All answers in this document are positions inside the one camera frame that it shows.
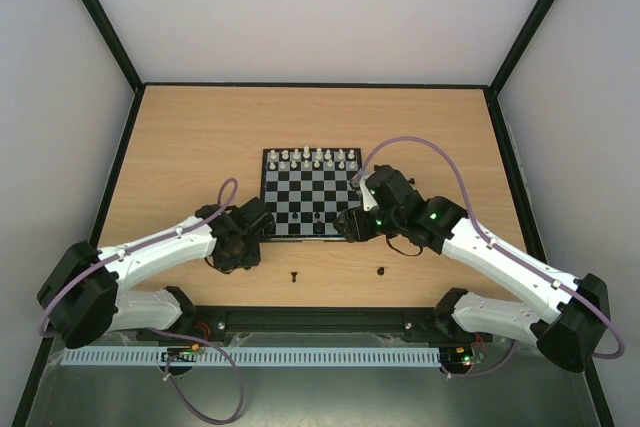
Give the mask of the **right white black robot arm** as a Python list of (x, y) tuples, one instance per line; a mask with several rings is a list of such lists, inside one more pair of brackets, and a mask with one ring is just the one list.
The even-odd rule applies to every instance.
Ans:
[(516, 301), (451, 289), (438, 304), (436, 326), (445, 337), (479, 332), (535, 346), (556, 366), (583, 372), (610, 318), (608, 288), (593, 274), (557, 270), (503, 241), (468, 210), (435, 196), (425, 199), (389, 165), (358, 187), (362, 203), (333, 224), (349, 242), (401, 236), (421, 250), (459, 261), (501, 285)]

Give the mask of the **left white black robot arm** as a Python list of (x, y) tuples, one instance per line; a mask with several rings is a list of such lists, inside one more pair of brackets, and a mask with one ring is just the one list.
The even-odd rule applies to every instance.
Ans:
[(111, 331), (166, 331), (190, 306), (177, 288), (138, 292), (143, 281), (175, 266), (205, 260), (223, 273), (260, 262), (260, 241), (275, 224), (257, 197), (244, 205), (205, 205), (177, 225), (141, 239), (98, 249), (69, 247), (37, 294), (46, 335), (68, 349), (85, 347)]

